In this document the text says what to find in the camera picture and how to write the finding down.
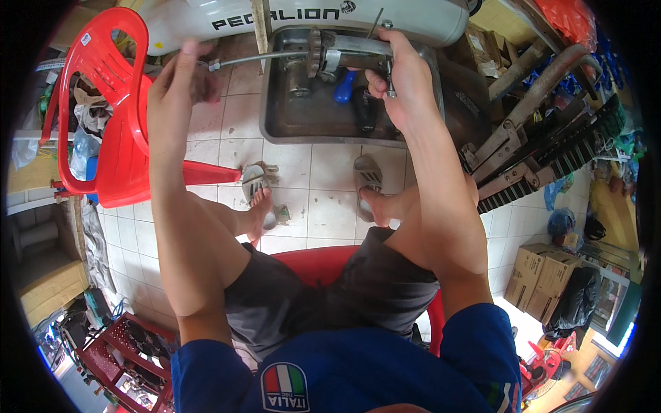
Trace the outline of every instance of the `hand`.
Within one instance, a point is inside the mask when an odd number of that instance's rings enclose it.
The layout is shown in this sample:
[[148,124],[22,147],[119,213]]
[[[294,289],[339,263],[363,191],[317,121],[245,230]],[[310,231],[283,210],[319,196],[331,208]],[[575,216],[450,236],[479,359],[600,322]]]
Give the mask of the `hand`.
[[389,98],[385,94],[387,82],[368,69],[365,70],[365,77],[369,82],[369,93],[384,100],[390,120],[406,136],[421,117],[440,117],[434,98],[432,72],[404,34],[384,28],[379,28],[378,33],[382,40],[390,42],[393,49],[392,79],[397,97]]
[[181,167],[193,103],[191,83],[198,61],[195,40],[186,40],[181,53],[170,60],[149,88],[147,132],[150,168]]

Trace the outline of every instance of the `gray slide sandal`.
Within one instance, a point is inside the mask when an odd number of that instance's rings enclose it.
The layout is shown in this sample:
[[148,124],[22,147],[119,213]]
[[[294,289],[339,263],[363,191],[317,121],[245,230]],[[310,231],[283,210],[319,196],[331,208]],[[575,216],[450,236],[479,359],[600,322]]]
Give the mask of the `gray slide sandal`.
[[358,194],[358,215],[365,222],[374,222],[369,204],[360,197],[360,188],[364,186],[369,186],[376,192],[381,192],[383,189],[383,174],[371,157],[363,155],[354,161],[354,183]]
[[[241,183],[243,195],[245,196],[248,205],[250,205],[257,190],[266,187],[268,187],[268,181],[264,176],[264,169],[259,165],[249,166],[243,173],[243,181]],[[271,209],[264,218],[264,225],[262,228],[268,231],[275,228],[277,224],[278,221],[276,220],[276,214],[273,212],[273,209]]]

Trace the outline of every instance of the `blue shirt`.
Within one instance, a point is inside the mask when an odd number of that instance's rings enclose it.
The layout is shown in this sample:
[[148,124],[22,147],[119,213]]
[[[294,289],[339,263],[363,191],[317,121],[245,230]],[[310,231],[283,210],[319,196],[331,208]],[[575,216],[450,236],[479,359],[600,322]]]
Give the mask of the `blue shirt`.
[[521,375],[508,315],[477,304],[443,329],[440,357],[379,328],[302,334],[253,375],[236,351],[187,343],[171,360],[175,407],[189,412],[519,412]]

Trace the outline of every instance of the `red stool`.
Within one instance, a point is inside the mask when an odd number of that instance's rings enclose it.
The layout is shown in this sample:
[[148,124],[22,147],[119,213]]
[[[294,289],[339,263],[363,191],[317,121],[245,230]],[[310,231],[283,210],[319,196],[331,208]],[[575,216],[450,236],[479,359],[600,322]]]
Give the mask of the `red stool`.
[[[120,29],[136,41],[136,61],[131,66],[115,46],[111,32]],[[56,104],[59,103],[58,168],[64,186],[72,194],[98,194],[106,208],[126,206],[149,199],[149,147],[147,145],[147,91],[152,79],[142,73],[149,35],[142,18],[133,10],[113,7],[99,13],[82,29],[67,53],[53,90],[43,143],[50,136]],[[67,162],[69,80],[75,72],[86,75],[113,107],[98,154],[93,180],[77,180]],[[236,182],[237,169],[184,161],[187,185]]]
[[[326,246],[310,250],[281,252],[272,256],[291,268],[304,284],[316,287],[317,282],[321,282],[321,285],[328,285],[339,277],[349,257],[358,247],[358,245]],[[427,313],[432,327],[432,343],[429,351],[438,357],[443,339],[443,326],[446,323],[440,291],[429,304]]]

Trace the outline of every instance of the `black tool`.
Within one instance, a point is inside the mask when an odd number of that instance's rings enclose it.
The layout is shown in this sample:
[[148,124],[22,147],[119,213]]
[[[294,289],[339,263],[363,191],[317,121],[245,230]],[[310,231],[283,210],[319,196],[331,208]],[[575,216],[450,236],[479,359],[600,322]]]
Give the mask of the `black tool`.
[[351,106],[356,114],[356,124],[364,132],[373,132],[376,128],[376,100],[365,86],[355,88],[351,94]]

